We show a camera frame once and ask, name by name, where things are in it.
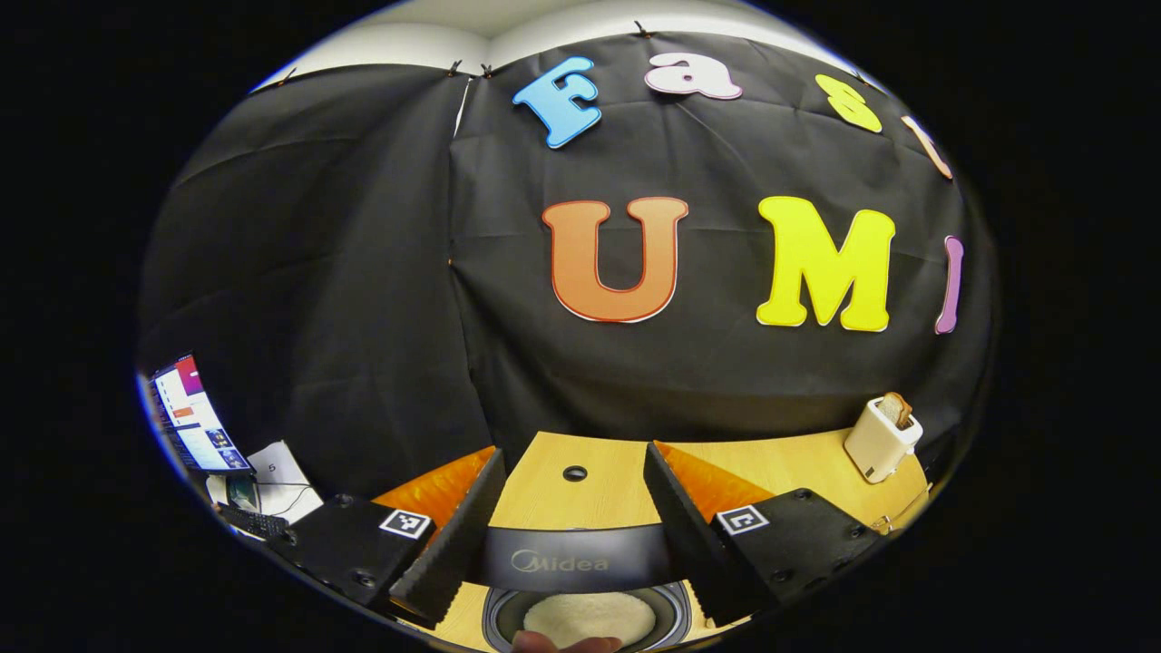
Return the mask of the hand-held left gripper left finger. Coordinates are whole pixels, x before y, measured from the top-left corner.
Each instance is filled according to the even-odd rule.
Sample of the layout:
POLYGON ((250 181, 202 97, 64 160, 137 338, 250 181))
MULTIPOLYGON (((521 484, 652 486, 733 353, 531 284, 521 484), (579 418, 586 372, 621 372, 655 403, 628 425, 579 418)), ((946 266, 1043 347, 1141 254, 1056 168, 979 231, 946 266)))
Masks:
POLYGON ((489 446, 370 502, 340 493, 267 545, 346 600, 435 627, 464 582, 505 481, 502 451, 489 446))

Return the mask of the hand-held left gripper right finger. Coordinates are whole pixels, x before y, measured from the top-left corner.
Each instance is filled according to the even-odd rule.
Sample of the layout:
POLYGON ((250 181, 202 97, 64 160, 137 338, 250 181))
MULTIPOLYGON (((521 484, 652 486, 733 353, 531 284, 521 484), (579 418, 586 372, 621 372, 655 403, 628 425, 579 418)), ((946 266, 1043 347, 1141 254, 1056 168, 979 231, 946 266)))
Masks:
POLYGON ((644 483, 678 571, 720 625, 795 604, 886 544, 875 528, 809 488, 744 498, 706 516, 693 476, 678 471, 679 455, 668 443, 648 443, 644 483))

